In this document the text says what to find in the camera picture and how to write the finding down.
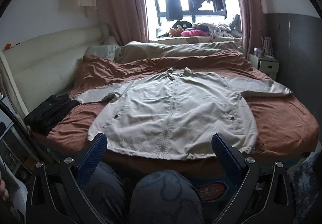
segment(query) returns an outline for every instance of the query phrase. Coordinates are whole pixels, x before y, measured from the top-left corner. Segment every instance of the black folded clothing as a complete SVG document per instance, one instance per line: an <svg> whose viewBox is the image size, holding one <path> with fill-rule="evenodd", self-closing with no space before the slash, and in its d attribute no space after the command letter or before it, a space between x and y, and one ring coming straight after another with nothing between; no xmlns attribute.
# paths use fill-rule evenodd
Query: black folded clothing
<svg viewBox="0 0 322 224"><path fill-rule="evenodd" d="M51 95L36 109L29 113L24 122L34 132L47 136L49 132L60 123L75 106L78 101L72 101L68 94L62 96Z"/></svg>

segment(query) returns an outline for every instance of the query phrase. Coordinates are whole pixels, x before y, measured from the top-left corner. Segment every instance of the silver bolt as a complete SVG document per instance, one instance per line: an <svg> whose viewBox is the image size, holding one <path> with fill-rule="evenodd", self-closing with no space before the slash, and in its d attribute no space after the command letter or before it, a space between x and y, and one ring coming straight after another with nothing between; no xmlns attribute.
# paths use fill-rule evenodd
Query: silver bolt
<svg viewBox="0 0 322 224"><path fill-rule="evenodd" d="M255 159L254 159L254 158L252 158L252 157L248 157L248 158L246 158L246 161L247 161L248 163L250 163L250 164L254 164L254 163L255 163Z"/></svg>
<svg viewBox="0 0 322 224"><path fill-rule="evenodd" d="M42 161L38 161L38 162L36 163L36 167L37 167L37 168L40 168L42 165L43 165L43 162L42 162Z"/></svg>
<svg viewBox="0 0 322 224"><path fill-rule="evenodd" d="M73 162L73 158L68 157L68 158L65 158L64 161L65 161L66 164L69 164L69 163L72 163Z"/></svg>
<svg viewBox="0 0 322 224"><path fill-rule="evenodd" d="M277 165L279 168L282 168L282 167L283 167L283 163L281 163L280 161L278 161L278 162L276 163L276 165Z"/></svg>

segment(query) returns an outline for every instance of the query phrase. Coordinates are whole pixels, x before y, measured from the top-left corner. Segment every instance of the person's leg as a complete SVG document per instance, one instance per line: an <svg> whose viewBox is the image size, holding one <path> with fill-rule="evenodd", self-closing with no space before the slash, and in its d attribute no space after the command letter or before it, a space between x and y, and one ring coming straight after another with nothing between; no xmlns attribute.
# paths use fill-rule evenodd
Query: person's leg
<svg viewBox="0 0 322 224"><path fill-rule="evenodd" d="M133 191L128 223L203 224L199 193L176 171L147 175Z"/></svg>
<svg viewBox="0 0 322 224"><path fill-rule="evenodd" d="M107 223L125 223L124 187L109 165L100 162L83 191Z"/></svg>

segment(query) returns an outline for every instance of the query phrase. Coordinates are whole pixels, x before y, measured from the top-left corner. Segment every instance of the headboard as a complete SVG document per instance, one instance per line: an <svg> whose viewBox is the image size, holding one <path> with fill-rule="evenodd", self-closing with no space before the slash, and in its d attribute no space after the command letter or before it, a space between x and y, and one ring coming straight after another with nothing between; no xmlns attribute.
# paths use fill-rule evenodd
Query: headboard
<svg viewBox="0 0 322 224"><path fill-rule="evenodd" d="M42 35L0 52L1 77L17 113L24 118L74 81L78 60L109 36L106 24Z"/></svg>

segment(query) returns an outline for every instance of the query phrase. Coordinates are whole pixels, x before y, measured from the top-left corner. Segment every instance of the pink curtain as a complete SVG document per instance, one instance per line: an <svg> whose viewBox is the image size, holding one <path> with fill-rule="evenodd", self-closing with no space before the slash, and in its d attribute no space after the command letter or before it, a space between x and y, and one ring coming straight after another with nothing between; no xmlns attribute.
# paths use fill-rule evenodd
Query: pink curtain
<svg viewBox="0 0 322 224"><path fill-rule="evenodd" d="M111 33L119 44L148 42L145 0L104 0Z"/></svg>
<svg viewBox="0 0 322 224"><path fill-rule="evenodd" d="M260 0L239 0L245 57L261 47L260 32L265 34L265 21Z"/></svg>

